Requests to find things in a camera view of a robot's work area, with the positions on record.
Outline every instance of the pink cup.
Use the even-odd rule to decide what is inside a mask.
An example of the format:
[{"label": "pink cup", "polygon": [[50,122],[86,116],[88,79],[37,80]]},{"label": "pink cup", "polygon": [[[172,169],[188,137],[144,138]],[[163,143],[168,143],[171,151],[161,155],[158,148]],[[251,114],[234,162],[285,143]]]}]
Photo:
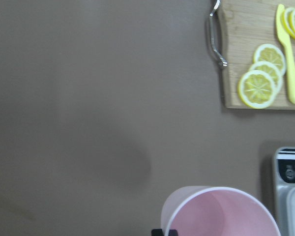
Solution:
[{"label": "pink cup", "polygon": [[270,212],[251,195],[229,187],[187,186],[173,192],[161,214],[164,236],[280,236]]}]

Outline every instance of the silver scale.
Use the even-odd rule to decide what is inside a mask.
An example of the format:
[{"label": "silver scale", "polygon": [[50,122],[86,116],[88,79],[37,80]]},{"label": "silver scale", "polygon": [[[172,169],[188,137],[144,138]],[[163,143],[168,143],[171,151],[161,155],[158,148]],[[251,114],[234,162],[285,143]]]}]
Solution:
[{"label": "silver scale", "polygon": [[295,147],[279,148],[273,169],[277,224],[282,236],[295,236]]}]

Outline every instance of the scale button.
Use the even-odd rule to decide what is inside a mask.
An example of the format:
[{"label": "scale button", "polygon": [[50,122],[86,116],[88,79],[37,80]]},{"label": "scale button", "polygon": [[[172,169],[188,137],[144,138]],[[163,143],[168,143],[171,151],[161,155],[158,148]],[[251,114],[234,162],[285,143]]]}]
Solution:
[{"label": "scale button", "polygon": [[287,169],[286,172],[285,172],[285,176],[289,180],[292,180],[295,177],[295,173],[294,173],[294,171],[292,169]]}]

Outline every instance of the yellow knife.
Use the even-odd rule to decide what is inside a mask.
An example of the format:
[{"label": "yellow knife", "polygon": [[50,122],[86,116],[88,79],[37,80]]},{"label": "yellow knife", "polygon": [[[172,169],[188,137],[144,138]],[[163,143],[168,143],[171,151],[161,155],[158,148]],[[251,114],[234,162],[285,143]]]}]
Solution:
[{"label": "yellow knife", "polygon": [[287,65],[287,89],[289,100],[295,104],[295,60],[293,56],[293,50],[291,45],[291,38],[289,34],[283,28],[281,22],[281,15],[284,12],[285,7],[279,4],[276,10],[276,31],[277,37],[285,50],[285,58]]}]

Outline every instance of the wooden cutting board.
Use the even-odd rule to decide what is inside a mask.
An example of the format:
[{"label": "wooden cutting board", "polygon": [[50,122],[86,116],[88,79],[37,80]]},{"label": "wooden cutting board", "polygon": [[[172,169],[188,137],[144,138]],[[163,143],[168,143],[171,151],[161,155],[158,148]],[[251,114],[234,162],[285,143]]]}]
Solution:
[{"label": "wooden cutting board", "polygon": [[[251,66],[253,53],[264,43],[284,50],[276,36],[275,14],[278,4],[295,7],[295,0],[221,0],[217,11],[221,27],[222,55],[228,66],[223,69],[223,90],[228,108],[249,108],[237,94],[237,83]],[[295,58],[295,40],[291,39]],[[287,97],[286,76],[274,103],[267,109],[295,110]]]}]

